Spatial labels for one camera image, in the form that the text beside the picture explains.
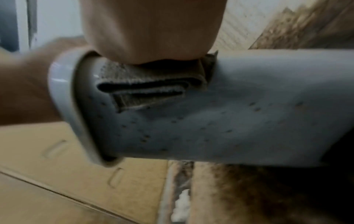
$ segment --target dark speck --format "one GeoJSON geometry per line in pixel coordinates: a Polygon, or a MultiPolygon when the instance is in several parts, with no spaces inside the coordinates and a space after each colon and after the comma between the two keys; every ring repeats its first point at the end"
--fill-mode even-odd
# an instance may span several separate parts
{"type": "Polygon", "coordinates": [[[295,107],[301,107],[301,106],[303,106],[303,102],[298,102],[298,103],[295,105],[295,107]]]}

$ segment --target wooden plank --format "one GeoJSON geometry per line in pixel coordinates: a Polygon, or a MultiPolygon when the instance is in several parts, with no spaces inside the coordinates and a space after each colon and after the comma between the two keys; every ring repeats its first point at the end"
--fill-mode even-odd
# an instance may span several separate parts
{"type": "MultiPolygon", "coordinates": [[[[285,10],[252,49],[352,48],[354,3],[285,10]]],[[[347,170],[196,163],[190,224],[353,223],[347,170]]]]}
{"type": "Polygon", "coordinates": [[[133,224],[0,174],[1,224],[133,224]]]}
{"type": "Polygon", "coordinates": [[[92,164],[65,123],[0,128],[0,171],[142,224],[155,224],[167,161],[92,164]]]}

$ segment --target skin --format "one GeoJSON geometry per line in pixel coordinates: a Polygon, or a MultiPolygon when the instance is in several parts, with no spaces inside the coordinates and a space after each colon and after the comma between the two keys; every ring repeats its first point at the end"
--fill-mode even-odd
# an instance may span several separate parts
{"type": "Polygon", "coordinates": [[[25,55],[0,58],[0,125],[61,120],[48,92],[48,69],[75,47],[89,44],[128,64],[204,56],[216,39],[226,1],[79,0],[85,38],[60,38],[25,55]]]}

